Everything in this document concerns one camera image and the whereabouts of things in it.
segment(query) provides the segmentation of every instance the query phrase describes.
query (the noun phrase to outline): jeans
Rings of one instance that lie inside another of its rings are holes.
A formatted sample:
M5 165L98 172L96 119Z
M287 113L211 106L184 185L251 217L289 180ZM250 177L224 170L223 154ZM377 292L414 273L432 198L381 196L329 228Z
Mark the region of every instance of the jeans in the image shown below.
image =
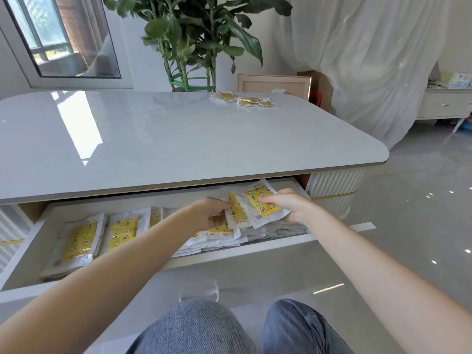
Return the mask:
M252 354L257 349L233 313L216 302L181 303L151 324L127 354ZM309 306L282 299L268 310L264 354L354 352Z

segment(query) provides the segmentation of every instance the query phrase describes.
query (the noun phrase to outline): left hand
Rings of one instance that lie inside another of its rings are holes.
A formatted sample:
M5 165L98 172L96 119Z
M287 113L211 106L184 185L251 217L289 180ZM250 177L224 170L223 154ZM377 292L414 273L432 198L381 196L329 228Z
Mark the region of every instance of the left hand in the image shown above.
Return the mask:
M224 210L232 208L231 200L222 201L212 197L206 197L194 202L189 206L192 223L195 224L197 231L206 231L226 222Z

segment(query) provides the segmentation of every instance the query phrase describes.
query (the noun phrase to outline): white curtain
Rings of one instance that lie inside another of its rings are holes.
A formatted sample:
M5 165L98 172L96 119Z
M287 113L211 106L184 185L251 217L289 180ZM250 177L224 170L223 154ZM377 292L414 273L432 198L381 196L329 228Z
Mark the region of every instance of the white curtain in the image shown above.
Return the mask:
M451 0L289 0L276 43L334 87L335 114L392 148L416 119L445 44Z

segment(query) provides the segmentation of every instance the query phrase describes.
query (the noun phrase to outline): glossy floor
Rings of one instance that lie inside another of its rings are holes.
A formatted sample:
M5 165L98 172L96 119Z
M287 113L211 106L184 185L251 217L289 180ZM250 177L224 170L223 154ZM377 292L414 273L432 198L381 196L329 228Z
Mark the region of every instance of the glossy floor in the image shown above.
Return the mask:
M472 311L472 133L451 130L416 124L389 161L373 169L344 221L372 222L376 229L362 236ZM287 288L281 297L320 311L357 353L403 353L321 246L304 246L312 277L301 279L302 290ZM280 291L262 303L232 308L258 345L265 313L277 297ZM136 335L87 353L124 353Z

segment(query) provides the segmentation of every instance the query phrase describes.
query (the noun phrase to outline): potted plant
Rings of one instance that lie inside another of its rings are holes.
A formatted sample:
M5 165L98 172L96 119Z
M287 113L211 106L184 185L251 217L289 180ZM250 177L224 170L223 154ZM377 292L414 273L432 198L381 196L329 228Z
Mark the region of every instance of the potted plant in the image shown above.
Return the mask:
M244 29L251 27L246 14L258 14L274 8L290 16L292 5L286 0L103 0L105 6L125 18L128 14L144 19L145 46L156 47L162 54L172 91L175 86L184 91L216 89L216 57L227 53L236 69L235 57L246 50L263 64L259 40ZM238 38L243 47L230 46L231 37ZM191 86L188 77L199 68L206 69L207 86Z

